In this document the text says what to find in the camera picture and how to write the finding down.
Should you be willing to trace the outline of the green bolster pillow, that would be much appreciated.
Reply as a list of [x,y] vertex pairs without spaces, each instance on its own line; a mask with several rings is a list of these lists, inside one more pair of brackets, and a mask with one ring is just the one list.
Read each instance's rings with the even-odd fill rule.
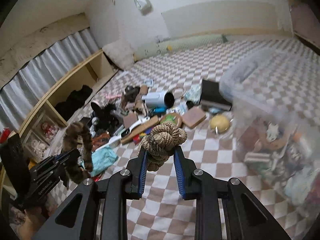
[[226,43],[228,40],[223,34],[208,34],[178,38],[163,42],[151,42],[140,46],[135,50],[133,57],[136,61],[150,58],[152,56],[163,55],[176,51],[188,50],[217,43]]

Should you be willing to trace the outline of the yellow wrapped bun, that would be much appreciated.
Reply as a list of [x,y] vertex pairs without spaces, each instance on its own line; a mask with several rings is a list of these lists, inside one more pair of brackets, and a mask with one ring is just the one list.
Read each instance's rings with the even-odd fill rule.
[[216,134],[223,134],[228,131],[231,122],[225,115],[217,114],[210,119],[209,126]]

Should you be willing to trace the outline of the colourful puzzle box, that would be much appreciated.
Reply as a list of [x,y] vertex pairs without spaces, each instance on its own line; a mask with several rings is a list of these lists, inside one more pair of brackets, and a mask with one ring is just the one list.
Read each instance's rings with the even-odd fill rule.
[[133,137],[133,142],[135,143],[135,145],[138,145],[146,135],[149,135],[152,129],[153,127],[150,127],[146,129],[144,132],[139,133],[138,135],[135,135]]

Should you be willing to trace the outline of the black feather duster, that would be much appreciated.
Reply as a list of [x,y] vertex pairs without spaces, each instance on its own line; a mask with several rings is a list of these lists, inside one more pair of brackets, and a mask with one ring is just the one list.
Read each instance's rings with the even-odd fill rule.
[[120,126],[119,119],[114,115],[114,111],[117,110],[116,105],[107,103],[101,107],[96,102],[91,102],[91,108],[93,137],[98,137],[105,132],[113,135]]

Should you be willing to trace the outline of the round cork coaster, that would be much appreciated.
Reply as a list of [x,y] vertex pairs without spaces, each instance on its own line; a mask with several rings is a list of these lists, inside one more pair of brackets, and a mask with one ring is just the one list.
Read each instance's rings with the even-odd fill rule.
[[169,113],[161,117],[159,123],[170,121],[176,125],[176,127],[180,128],[182,125],[182,117],[178,113]]

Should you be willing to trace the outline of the clear plastic storage bin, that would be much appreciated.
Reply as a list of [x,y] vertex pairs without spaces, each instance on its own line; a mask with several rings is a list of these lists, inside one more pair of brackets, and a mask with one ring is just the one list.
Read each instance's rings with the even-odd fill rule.
[[306,218],[319,215],[319,64],[256,51],[220,79],[237,154]]

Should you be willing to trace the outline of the wooden shelf unit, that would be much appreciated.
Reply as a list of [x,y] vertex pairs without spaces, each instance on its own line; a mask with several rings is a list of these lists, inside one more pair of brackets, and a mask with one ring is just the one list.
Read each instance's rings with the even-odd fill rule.
[[40,123],[41,119],[48,117],[48,119],[58,127],[67,127],[78,112],[75,111],[70,118],[66,119],[55,109],[55,106],[58,103],[66,101],[72,91],[80,90],[84,85],[92,89],[92,93],[84,102],[84,105],[87,105],[93,96],[95,96],[117,72],[118,71],[108,62],[103,50],[99,50],[72,68],[40,98],[39,102],[28,113],[17,130],[17,134],[19,134],[22,139],[25,155],[30,159],[29,166],[39,163],[47,158],[49,154],[49,151],[46,150],[44,151],[43,157],[38,157],[28,146],[29,140],[31,140],[32,137],[39,141],[41,140],[39,133],[36,133],[36,126]]

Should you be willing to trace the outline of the silver blue hair dryer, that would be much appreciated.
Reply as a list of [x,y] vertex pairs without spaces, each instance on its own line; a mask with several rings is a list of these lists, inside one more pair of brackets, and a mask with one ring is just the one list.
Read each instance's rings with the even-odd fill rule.
[[145,102],[148,108],[171,108],[175,103],[174,95],[171,92],[149,92],[142,96],[142,100]]

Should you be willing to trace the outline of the teal paper packet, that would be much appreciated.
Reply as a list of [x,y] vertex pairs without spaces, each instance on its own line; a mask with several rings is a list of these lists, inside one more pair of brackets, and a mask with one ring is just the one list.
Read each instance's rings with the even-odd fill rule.
[[93,163],[93,171],[90,172],[90,175],[92,177],[95,177],[104,172],[118,159],[118,156],[115,154],[114,150],[110,148],[110,146],[97,149],[96,151],[92,152],[91,157]]

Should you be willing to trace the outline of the brown furry toy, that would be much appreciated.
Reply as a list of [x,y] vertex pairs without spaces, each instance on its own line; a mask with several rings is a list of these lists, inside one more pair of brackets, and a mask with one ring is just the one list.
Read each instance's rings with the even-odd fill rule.
[[66,164],[66,172],[71,181],[80,184],[90,178],[93,171],[92,136],[89,128],[82,122],[71,123],[63,136],[61,153],[71,152]]

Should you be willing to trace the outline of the long cork board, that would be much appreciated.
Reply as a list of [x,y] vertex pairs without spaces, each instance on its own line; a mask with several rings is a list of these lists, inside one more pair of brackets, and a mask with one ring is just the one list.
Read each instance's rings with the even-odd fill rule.
[[120,142],[122,144],[127,144],[131,142],[136,135],[139,135],[140,133],[144,132],[150,127],[156,126],[158,123],[159,123],[158,116],[153,116],[150,120],[134,128],[132,132],[128,136],[121,139]]

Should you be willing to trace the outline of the grey curtain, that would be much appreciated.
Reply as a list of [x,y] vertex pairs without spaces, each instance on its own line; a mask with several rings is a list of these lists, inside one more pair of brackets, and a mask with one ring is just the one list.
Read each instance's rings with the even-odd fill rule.
[[25,64],[1,88],[1,129],[18,130],[44,94],[98,50],[87,28],[57,41]]

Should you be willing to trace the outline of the blue white floral pouch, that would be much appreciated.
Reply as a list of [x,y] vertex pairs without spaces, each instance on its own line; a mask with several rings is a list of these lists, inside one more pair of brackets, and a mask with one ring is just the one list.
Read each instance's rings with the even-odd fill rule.
[[201,84],[192,85],[184,94],[185,101],[191,101],[193,104],[198,105],[200,103],[201,89]]

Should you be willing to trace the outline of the orange glasses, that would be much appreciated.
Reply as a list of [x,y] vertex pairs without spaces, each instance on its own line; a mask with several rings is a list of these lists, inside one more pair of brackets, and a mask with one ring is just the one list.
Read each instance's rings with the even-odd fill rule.
[[110,135],[108,132],[102,133],[101,135],[94,137],[92,139],[92,152],[96,151],[101,146],[107,144],[110,140]]

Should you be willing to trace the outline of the black white box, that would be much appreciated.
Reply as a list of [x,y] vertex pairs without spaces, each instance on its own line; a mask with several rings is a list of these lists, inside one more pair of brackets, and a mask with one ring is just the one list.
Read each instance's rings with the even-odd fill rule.
[[224,111],[232,109],[232,103],[220,94],[219,83],[204,79],[201,83],[200,105],[219,108]]

